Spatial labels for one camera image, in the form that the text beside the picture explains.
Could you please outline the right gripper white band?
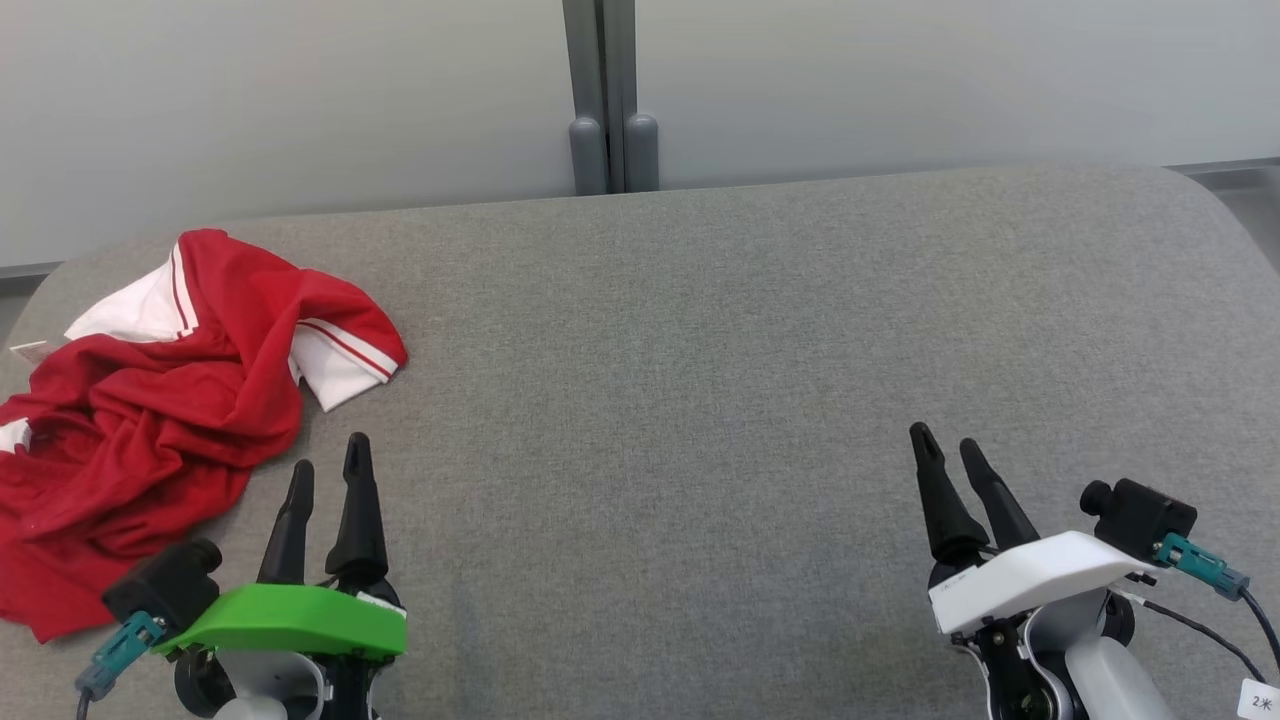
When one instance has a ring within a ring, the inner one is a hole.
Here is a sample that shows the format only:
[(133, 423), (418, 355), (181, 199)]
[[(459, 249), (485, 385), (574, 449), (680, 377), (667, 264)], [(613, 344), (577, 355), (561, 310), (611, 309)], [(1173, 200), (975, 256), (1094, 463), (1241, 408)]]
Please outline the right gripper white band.
[[(931, 556), (945, 566), (977, 565), (986, 529), (961, 501), (931, 428), (915, 421), (909, 434)], [(1004, 552), (928, 596), (940, 633), (980, 667), (987, 717), (1158, 719), (1153, 679), (1102, 630), (1114, 584), (1157, 579), (1160, 569), (1078, 530), (1041, 539), (977, 441), (964, 438), (959, 451)]]

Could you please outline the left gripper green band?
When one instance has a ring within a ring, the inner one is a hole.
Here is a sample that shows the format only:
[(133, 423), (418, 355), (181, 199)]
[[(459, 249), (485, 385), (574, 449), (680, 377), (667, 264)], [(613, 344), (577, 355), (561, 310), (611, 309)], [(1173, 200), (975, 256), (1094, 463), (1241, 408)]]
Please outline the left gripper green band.
[(155, 652), (173, 662), (183, 707), (204, 719), (379, 719), (378, 678), (407, 647), (407, 612), (362, 592), (389, 570), (370, 438), (348, 438), (346, 498), (325, 573), (305, 583), (314, 465), (293, 466), (257, 583), (219, 597)]

